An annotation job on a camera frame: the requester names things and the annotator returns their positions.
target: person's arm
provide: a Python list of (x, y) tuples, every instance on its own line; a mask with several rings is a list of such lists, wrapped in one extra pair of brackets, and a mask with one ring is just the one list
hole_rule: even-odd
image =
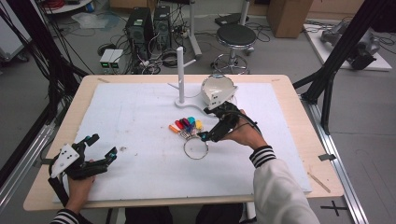
[(256, 167), (253, 188), (259, 223), (319, 223), (287, 164), (276, 158), (261, 134), (240, 119), (224, 139), (254, 150), (249, 158)]
[(64, 209), (61, 209), (52, 220), (51, 224), (78, 224), (78, 214), (88, 200), (95, 176), (83, 180), (68, 178), (69, 201)]

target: cardboard box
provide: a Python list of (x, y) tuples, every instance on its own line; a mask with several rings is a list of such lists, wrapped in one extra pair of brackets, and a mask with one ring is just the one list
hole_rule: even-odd
[(261, 5), (261, 4), (250, 4), (248, 7), (248, 15), (252, 16), (263, 16), (266, 14), (268, 10), (268, 5)]
[(149, 7), (150, 11), (153, 12), (156, 5), (156, 0), (110, 0), (111, 8), (123, 9), (124, 11), (134, 7)]
[(267, 11), (267, 20), (275, 37), (296, 38), (313, 0), (272, 0)]

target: wrist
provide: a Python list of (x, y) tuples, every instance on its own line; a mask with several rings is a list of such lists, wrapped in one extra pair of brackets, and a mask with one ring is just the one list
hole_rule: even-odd
[(74, 212), (76, 215), (78, 215), (82, 206), (83, 206), (83, 204), (81, 204), (81, 203), (75, 203), (75, 202), (69, 200), (65, 209), (68, 209), (68, 210)]
[(249, 146), (251, 147), (251, 149), (256, 150), (259, 147), (267, 147), (268, 144), (267, 142), (265, 142), (264, 139), (259, 139), (257, 141), (250, 143)]

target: human hand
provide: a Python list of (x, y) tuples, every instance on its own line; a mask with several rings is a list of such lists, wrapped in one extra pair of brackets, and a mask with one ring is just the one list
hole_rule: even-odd
[(65, 208), (79, 214), (81, 208), (88, 201), (88, 195), (95, 180), (95, 175), (82, 180), (74, 180), (67, 177), (67, 180), (69, 182), (69, 201)]
[[(240, 111), (242, 114), (246, 115), (243, 109)], [(239, 121), (233, 131), (227, 133), (221, 140), (234, 140), (241, 145), (251, 147), (253, 150), (258, 147), (268, 146), (262, 135), (250, 126), (243, 118), (239, 118)]]

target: wooden table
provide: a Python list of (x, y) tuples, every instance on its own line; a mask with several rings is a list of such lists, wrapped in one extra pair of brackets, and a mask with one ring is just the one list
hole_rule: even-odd
[[(207, 76), (185, 76), (186, 83), (202, 83)], [(307, 198), (339, 197), (344, 194), (343, 187), (336, 176), (329, 161), (321, 161), (318, 156), (325, 153), (318, 136), (306, 115), (288, 77), (282, 75), (248, 75), (232, 76), (234, 83), (271, 83), (276, 98), (290, 128), (294, 143), (300, 153), (305, 170), (312, 186), (312, 192), (306, 194)], [(52, 159), (59, 153), (64, 143), (73, 143), (78, 126), (83, 120), (85, 112), (90, 105), (95, 88), (99, 83), (175, 83), (177, 76), (88, 76), (84, 77), (78, 92), (70, 105), (64, 121), (57, 133), (47, 155)], [(54, 192), (48, 183), (48, 166), (42, 165), (30, 189), (23, 207), (27, 211), (57, 210), (62, 206), (53, 203)], [(87, 203), (86, 208), (99, 207), (125, 207), (145, 205), (172, 205), (172, 204), (199, 204), (199, 203), (237, 203), (252, 202), (252, 195), (233, 197), (206, 197), (161, 200), (131, 200)]]

